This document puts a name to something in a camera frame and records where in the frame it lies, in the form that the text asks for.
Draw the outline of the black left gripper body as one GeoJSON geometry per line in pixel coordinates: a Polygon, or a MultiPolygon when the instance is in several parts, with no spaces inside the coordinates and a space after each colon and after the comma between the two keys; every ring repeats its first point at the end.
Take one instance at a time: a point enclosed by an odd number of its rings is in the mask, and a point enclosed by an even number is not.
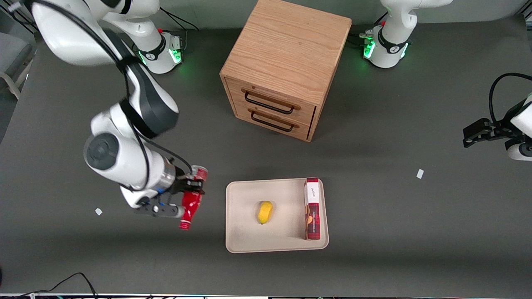
{"type": "Polygon", "coordinates": [[[492,118],[491,140],[530,139],[530,100],[522,100],[515,104],[500,120],[495,119],[493,101],[490,100],[490,117],[492,118]]]}

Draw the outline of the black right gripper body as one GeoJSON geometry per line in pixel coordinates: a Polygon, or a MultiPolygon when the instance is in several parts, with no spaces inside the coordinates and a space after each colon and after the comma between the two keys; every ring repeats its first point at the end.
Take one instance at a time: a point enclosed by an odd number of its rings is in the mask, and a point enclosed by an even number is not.
{"type": "Polygon", "coordinates": [[[175,169],[175,177],[173,180],[173,183],[166,189],[167,193],[170,194],[177,194],[177,193],[185,193],[185,192],[195,192],[195,186],[193,185],[192,179],[189,178],[190,173],[184,172],[183,169],[174,166],[175,169]]]}

